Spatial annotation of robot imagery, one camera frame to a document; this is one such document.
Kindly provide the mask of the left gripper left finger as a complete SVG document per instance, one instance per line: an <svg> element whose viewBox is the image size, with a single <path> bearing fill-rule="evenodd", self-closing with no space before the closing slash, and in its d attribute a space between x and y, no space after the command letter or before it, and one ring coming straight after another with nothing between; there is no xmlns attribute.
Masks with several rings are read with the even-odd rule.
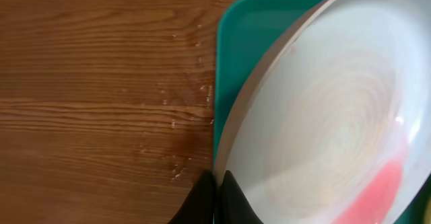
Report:
<svg viewBox="0 0 431 224"><path fill-rule="evenodd" d="M212 224L215 202L216 183L212 172L205 170L168 224Z"/></svg>

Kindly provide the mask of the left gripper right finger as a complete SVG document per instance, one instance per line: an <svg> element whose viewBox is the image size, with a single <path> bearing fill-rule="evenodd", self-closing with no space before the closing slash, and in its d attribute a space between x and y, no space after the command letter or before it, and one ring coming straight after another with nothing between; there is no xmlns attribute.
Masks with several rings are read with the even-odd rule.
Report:
<svg viewBox="0 0 431 224"><path fill-rule="evenodd" d="M229 170L218 190L217 224L263 224Z"/></svg>

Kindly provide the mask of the light blue round plate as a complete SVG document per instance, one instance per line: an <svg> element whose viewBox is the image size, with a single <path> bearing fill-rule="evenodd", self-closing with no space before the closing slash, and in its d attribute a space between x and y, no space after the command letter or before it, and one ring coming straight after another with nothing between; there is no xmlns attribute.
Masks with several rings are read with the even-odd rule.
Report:
<svg viewBox="0 0 431 224"><path fill-rule="evenodd" d="M264 223L394 223L430 174L430 0L323 0L269 48L220 138Z"/></svg>

